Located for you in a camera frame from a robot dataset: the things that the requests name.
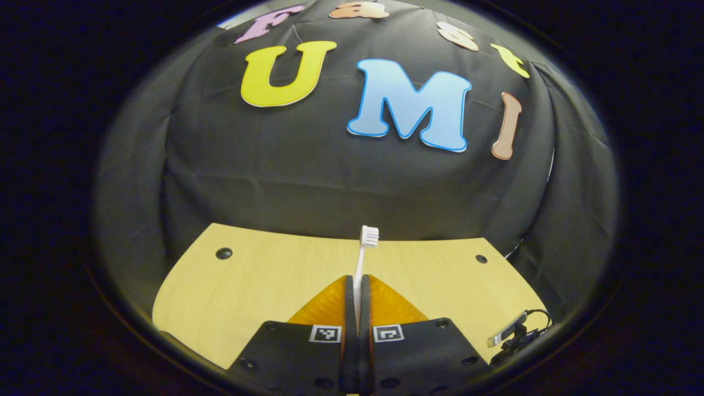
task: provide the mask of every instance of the yellow letter u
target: yellow letter u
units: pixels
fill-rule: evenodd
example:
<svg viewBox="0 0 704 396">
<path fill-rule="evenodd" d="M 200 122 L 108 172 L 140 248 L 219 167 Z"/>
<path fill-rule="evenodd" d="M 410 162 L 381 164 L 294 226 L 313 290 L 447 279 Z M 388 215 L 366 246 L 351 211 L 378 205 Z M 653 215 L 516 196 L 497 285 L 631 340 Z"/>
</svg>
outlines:
<svg viewBox="0 0 704 396">
<path fill-rule="evenodd" d="M 268 47 L 252 52 L 245 58 L 247 69 L 242 77 L 242 99 L 257 107 L 286 106 L 307 97 L 318 83 L 325 53 L 337 47 L 334 42 L 304 42 L 296 49 L 303 52 L 296 79 L 285 87 L 269 85 L 271 68 L 276 57 L 286 47 Z"/>
</svg>

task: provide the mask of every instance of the light blue letter m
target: light blue letter m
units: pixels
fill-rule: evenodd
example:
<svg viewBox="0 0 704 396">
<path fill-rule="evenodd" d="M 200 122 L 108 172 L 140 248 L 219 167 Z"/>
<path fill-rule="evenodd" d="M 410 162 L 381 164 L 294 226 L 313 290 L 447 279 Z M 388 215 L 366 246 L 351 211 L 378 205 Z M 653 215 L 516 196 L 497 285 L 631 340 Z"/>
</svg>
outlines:
<svg viewBox="0 0 704 396">
<path fill-rule="evenodd" d="M 389 125 L 382 121 L 386 102 L 398 135 L 403 139 L 408 139 L 425 114 L 432 110 L 428 128 L 420 131 L 420 140 L 428 146 L 458 153 L 467 149 L 462 124 L 465 93 L 472 89 L 469 81 L 441 71 L 416 91 L 396 62 L 364 59 L 357 63 L 357 68 L 364 71 L 365 83 L 359 114 L 347 123 L 351 134 L 385 136 L 389 131 Z"/>
</svg>

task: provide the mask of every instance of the cable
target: cable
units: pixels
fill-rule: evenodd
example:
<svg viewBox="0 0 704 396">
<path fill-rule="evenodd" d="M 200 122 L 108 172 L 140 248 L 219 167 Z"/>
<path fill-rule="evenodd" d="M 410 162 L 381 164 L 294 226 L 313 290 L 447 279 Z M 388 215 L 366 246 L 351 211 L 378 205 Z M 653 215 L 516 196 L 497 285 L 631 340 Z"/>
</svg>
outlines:
<svg viewBox="0 0 704 396">
<path fill-rule="evenodd" d="M 547 331 L 547 330 L 554 324 L 554 323 L 553 323 L 553 318 L 550 316 L 550 314 L 549 314 L 545 309 L 529 309 L 528 311 L 526 311 L 526 314 L 527 314 L 527 315 L 530 315 L 530 314 L 532 314 L 533 312 L 542 312 L 543 314 L 545 314 L 545 316 L 548 317 L 548 324 L 547 324 L 547 326 L 545 326 L 545 328 L 544 328 L 543 330 L 540 330 L 540 331 L 539 331 L 540 334 L 545 333 L 545 331 Z"/>
</svg>

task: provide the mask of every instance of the white toothbrush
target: white toothbrush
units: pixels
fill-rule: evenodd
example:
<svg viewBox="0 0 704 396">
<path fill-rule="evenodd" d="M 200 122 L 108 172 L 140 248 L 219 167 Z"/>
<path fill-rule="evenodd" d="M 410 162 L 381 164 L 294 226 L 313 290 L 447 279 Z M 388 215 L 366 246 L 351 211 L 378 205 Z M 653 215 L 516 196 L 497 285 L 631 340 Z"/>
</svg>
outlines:
<svg viewBox="0 0 704 396">
<path fill-rule="evenodd" d="M 354 273 L 353 297 L 354 314 L 357 319 L 357 334 L 359 334 L 360 307 L 362 305 L 362 262 L 364 261 L 364 248 L 376 247 L 379 243 L 379 228 L 362 226 L 362 233 L 359 238 L 359 259 L 357 260 L 357 270 Z"/>
</svg>

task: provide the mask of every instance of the table surface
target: table surface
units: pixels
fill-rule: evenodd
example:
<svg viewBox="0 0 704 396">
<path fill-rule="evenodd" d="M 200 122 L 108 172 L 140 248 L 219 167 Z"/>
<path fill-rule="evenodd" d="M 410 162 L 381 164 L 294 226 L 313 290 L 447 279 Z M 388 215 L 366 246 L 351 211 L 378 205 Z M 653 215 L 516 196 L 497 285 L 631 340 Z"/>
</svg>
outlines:
<svg viewBox="0 0 704 396">
<path fill-rule="evenodd" d="M 385 241 L 365 250 L 376 276 L 428 318 L 447 317 L 484 360 L 495 335 L 525 309 L 545 309 L 535 291 L 484 238 Z M 232 256 L 221 260 L 223 247 Z M 155 327 L 227 369 L 265 321 L 288 321 L 343 275 L 353 275 L 358 240 L 302 237 L 211 224 L 176 263 L 153 306 Z M 481 254 L 487 262 L 481 263 Z M 528 330 L 545 327 L 529 316 Z"/>
</svg>

